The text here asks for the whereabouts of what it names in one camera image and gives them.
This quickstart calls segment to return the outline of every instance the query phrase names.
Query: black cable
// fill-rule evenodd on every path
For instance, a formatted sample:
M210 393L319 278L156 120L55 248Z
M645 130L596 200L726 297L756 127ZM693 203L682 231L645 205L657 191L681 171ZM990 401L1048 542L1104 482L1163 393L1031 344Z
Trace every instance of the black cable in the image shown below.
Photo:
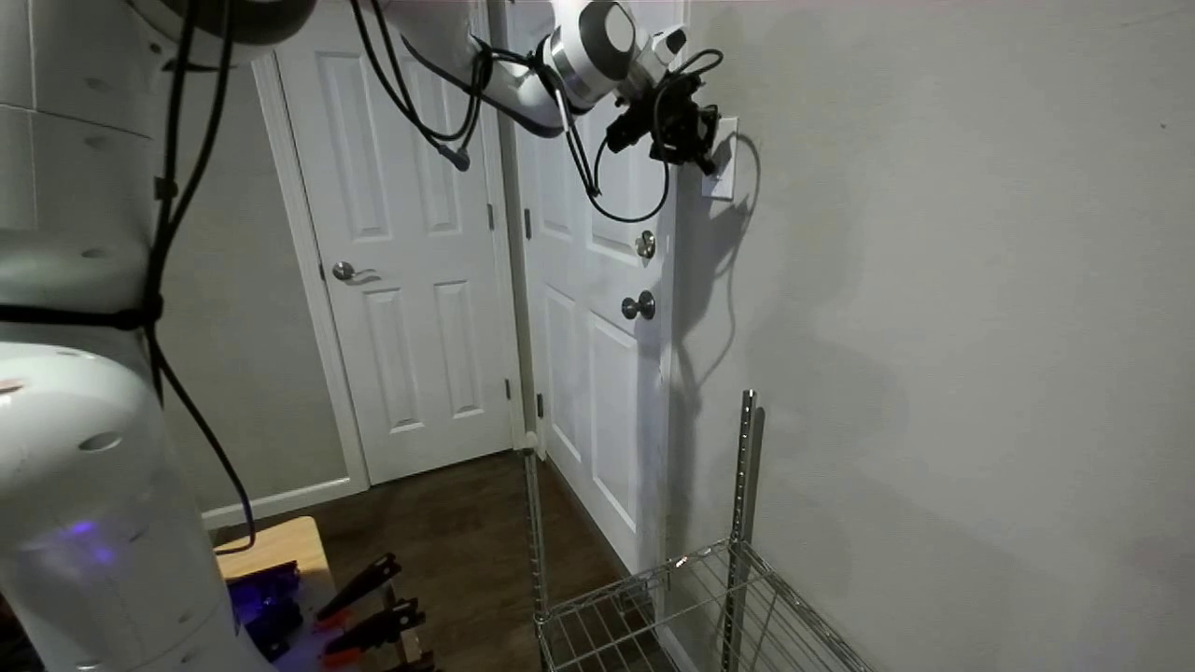
M510 52L510 48L502 48L502 47L484 47L484 52L490 52L494 60L510 60L510 65L520 65L520 69L528 69L528 70L539 69L539 60L529 60L529 58L522 58L522 52Z
M601 146L596 146L594 175L601 175L606 146L607 146L607 141L601 141ZM668 196L672 196L672 171L668 171L668 164L661 164L661 170L665 170L665 186L661 186L661 203L657 203L651 212L644 212L644 217L620 217L620 212L607 212L607 208L596 203L596 196L591 196L591 205L594 205L601 217L616 221L616 223L644 223L644 221L655 221L657 212L665 212Z
M381 69L381 58L378 58L378 48L373 48L370 25L365 25L362 0L352 0L352 17L354 17L354 25L357 25L365 60L370 60L370 69L373 69L373 80L381 84L381 89L390 95L390 100L406 117L406 122L410 122L441 156L448 156L457 170L467 170L467 141L471 141L471 135L473 135L473 127L477 127L477 106L483 106L477 95L473 95L477 84L471 88L471 113L467 113L462 127L451 130L451 135L458 135L462 141L458 141L458 146L448 146L444 139L451 139L451 135L434 130L434 127L425 127L425 122L417 120L398 69L396 69L396 76L398 76L398 89L403 89L406 99L390 84L390 76L385 76L385 69Z
M202 183L204 171L210 171L210 162L214 162L214 150L218 150L218 139L222 139L225 100L227 100L227 80L230 80L230 25L234 25L234 8L238 8L238 0L225 0L222 70L218 70L218 95L214 95L214 110L210 110L210 122L204 122L204 135L202 135L198 162L193 162L193 170L190 170L190 178L188 178L188 186L183 186L183 200L178 200L168 229L156 231L156 243L152 243L152 252L156 252L156 279L159 279L159 273L166 273L166 266L168 266L168 254L171 254L177 237L178 237L178 229L183 229L183 217L188 217L188 208L190 208L190 203L193 203L193 196L198 196L198 183Z
M748 208L756 208L756 205L759 205L759 196L761 196L761 152L759 152L756 139L752 139L752 135L742 135L742 130L731 130L731 135L729 135L729 141L739 141L739 146L748 146L748 150L752 150L756 186L752 186L752 203L748 203Z
M136 308L136 312L120 312L120 315L80 315L80 312L9 308L5 302L0 322L142 332L147 322L152 322L152 312Z
M467 117L458 120L457 130L434 130L434 127L425 127L423 117L417 117L417 110L415 110L415 99L410 99L410 89L406 89L396 42L391 42L391 34L390 34L390 25L385 25L385 20L381 20L381 0L373 0L373 22L378 22L378 34L381 34L390 69L391 69L391 76L396 76L396 84L398 84L398 95L403 95L403 100L406 100L406 110L410 110L410 117L415 117L410 122L415 122L425 139L471 146L473 127L477 127L477 113L483 113L483 99L473 95L477 84L471 84L471 110L467 110Z
M178 175L178 127L183 127L183 95L188 95L188 60L190 60L190 42L193 42L193 25L198 25L198 3L202 0L188 0L183 10L183 34L178 34L178 52L177 52L177 80L171 80L171 99L168 99L168 120L166 120L166 170L156 178L156 229L152 229L152 248L156 237L171 223L171 208L177 208L177 175ZM147 297L142 308L156 308L159 302L159 266L152 263L149 248L149 266L147 266ZM149 378L152 378L152 393L159 401L159 360L149 348Z
M210 110L210 122L204 122L204 139L202 139L202 152L190 170L190 178L183 186L183 200L177 205L177 171L178 171L178 127L183 127L183 89L188 89L188 65L190 65L190 42L193 42L193 25L198 25L198 3L202 0L190 0L188 3L188 20L183 20L183 37L178 37L178 58L177 58L177 69L171 69L171 100L168 100L168 135L166 135L166 178L159 178L159 208L156 208L156 237L152 237L152 248L149 248L149 271L147 271L147 297L142 302L147 308L159 308L159 279L166 279L166 266L168 266L168 254L171 254L171 243L183 229L183 217L198 196L198 183L204 178L204 170L214 162L214 150L218 150L218 135L222 135L222 120L225 120L225 99L227 99L227 80L230 80L230 32L234 32L234 8L238 0L225 0L225 47L222 47L222 70L218 70L218 95L214 95L214 110ZM166 393L159 389L159 378L177 389L178 405L188 409L188 414L193 417L193 427L202 429L202 437L210 441L214 455L222 458L222 470L227 476L234 498L238 498L238 508L245 517L245 546L238 548L225 548L225 553L243 553L243 548L254 548L256 546L256 518L254 518L254 505L251 505L251 492L234 470L234 462L227 458L222 437L214 432L214 427L204 421L204 414L198 410L198 405L190 401L188 386L178 380L178 375L171 369L159 341L156 341L156 315L152 322L147 322L147 341L149 341L149 369L152 369L152 389L156 397Z
M251 536L251 538L245 538L243 546L234 546L234 548L222 548L218 557L245 553L245 548L256 546L256 517L254 517L251 492L245 492L234 462L227 458L218 429L204 421L204 414L202 414L198 405L190 401L188 386L178 380L178 375L177 375L171 363L166 360L159 344L149 341L149 348L152 348L156 360L159 360L166 380L177 389L178 405L188 409L188 414L193 417L193 427L202 429L202 437L214 446L214 451L218 451L218 458L222 458L222 468L225 468L225 476L227 476L227 482L230 482L230 490L234 490L234 498L238 498L238 505L243 505L243 513L245 513L245 536Z
M722 69L726 65L726 52L722 48L701 48L693 52L690 60L682 60L672 80L661 84L657 99L655 99L655 110L651 110L651 135L661 139L661 100L665 95L681 84L681 80L701 80L707 70Z
M561 122L563 122L563 146L566 146L566 152L573 152L576 175L584 178L588 200L596 200L601 186L596 186L596 175L594 175L594 170L591 170L588 141L584 141L584 135L576 130L576 113L566 110L563 84L561 84L555 70L549 70L549 69L540 69L540 65L539 65L534 70L539 70L539 80L545 84L545 89L549 89L549 99L551 99L551 106L555 106L555 117L561 117Z

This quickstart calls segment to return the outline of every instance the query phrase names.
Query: metal wire shelf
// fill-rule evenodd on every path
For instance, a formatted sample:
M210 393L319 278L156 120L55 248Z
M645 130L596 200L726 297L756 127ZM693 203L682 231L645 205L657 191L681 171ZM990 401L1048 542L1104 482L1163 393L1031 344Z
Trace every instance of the metal wire shelf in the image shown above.
M545 672L865 672L850 644L752 548L761 427L767 409L742 393L731 542L555 605L534 553Z

